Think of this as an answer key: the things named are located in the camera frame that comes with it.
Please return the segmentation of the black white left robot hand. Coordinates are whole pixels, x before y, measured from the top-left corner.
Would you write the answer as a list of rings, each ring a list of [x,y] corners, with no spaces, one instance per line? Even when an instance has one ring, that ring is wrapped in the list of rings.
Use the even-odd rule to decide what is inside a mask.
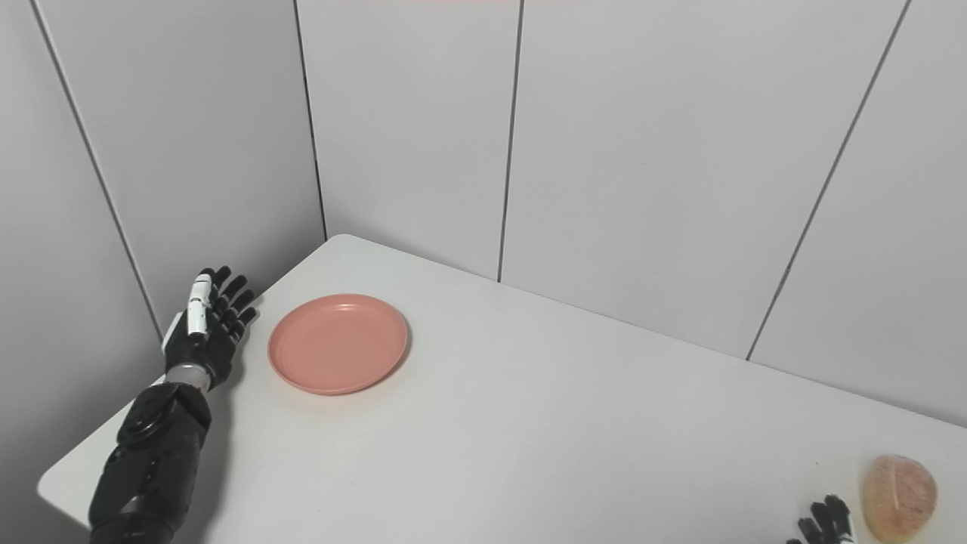
[[[258,316],[248,283],[228,266],[205,268],[196,276],[186,307],[162,342],[166,380],[204,392],[227,381],[238,345]]]

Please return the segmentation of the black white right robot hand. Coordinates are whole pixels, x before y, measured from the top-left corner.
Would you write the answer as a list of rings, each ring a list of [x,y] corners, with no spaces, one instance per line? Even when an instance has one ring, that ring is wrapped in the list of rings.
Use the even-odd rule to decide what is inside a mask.
[[[857,543],[849,507],[835,493],[809,506],[809,516],[797,520],[798,536],[785,540],[800,543]]]

